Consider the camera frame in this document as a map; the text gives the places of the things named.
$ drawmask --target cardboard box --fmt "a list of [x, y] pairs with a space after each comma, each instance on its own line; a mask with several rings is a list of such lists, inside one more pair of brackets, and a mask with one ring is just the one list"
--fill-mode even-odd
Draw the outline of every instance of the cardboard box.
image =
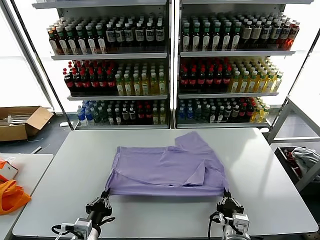
[[32, 115], [25, 124], [0, 126], [0, 142], [25, 140], [30, 136], [34, 136], [54, 115], [42, 106], [0, 107], [0, 119], [6, 118], [8, 113], [26, 113]]

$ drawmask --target orange fabric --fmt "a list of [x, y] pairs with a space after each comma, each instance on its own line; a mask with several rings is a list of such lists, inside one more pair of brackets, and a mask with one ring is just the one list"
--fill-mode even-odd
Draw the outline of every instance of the orange fabric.
[[31, 200], [16, 180], [0, 184], [0, 215], [14, 212]]

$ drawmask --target display shelf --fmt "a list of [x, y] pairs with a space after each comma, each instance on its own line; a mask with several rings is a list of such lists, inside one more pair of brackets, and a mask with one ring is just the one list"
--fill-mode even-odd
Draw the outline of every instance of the display shelf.
[[246, 56], [291, 56], [296, 51], [261, 50], [261, 51], [182, 51], [182, 58], [198, 57], [246, 57]]
[[150, 96], [68, 96], [70, 101], [101, 101], [101, 100], [163, 100], [167, 95], [150, 95]]
[[314, 0], [182, 0], [182, 4], [311, 4]]
[[270, 128], [268, 122], [231, 122], [231, 123], [181, 123], [178, 129], [216, 129], [216, 128]]
[[168, 129], [167, 124], [155, 124], [155, 125], [91, 125], [81, 126], [77, 125], [75, 130], [125, 130], [125, 129]]
[[166, 0], [50, 0], [33, 3], [35, 9], [69, 9], [118, 6], [165, 5]]
[[244, 92], [244, 93], [210, 93], [210, 94], [179, 94], [179, 99], [214, 99], [214, 98], [242, 98], [277, 96], [278, 92]]
[[166, 52], [55, 55], [53, 60], [164, 59]]

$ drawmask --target white table top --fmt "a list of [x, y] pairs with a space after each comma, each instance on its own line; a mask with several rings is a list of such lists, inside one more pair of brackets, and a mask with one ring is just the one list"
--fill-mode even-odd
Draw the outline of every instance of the white table top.
[[[87, 202], [105, 188], [117, 146], [164, 147], [192, 129], [76, 130], [62, 144], [12, 232], [56, 237], [53, 225], [86, 218]], [[253, 236], [316, 232], [318, 225], [270, 146], [256, 128], [194, 129], [225, 166], [232, 196]], [[206, 238], [221, 197], [111, 196], [115, 221], [101, 239]], [[211, 236], [222, 228], [212, 224]]]
[[[11, 157], [12, 165], [16, 167], [19, 172], [15, 176], [15, 180], [19, 186], [22, 186], [24, 191], [32, 196], [41, 177], [45, 173], [52, 158], [52, 154], [19, 154], [19, 153], [0, 153], [0, 157], [8, 159]], [[0, 239], [9, 237], [11, 228], [17, 221], [24, 207], [18, 210], [0, 216]]]

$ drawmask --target purple shirt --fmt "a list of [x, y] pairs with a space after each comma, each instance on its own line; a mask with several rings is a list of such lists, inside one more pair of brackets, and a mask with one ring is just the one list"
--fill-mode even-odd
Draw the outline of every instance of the purple shirt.
[[105, 189], [112, 195], [223, 196], [224, 166], [199, 136], [190, 132], [175, 146], [123, 147], [114, 157]]

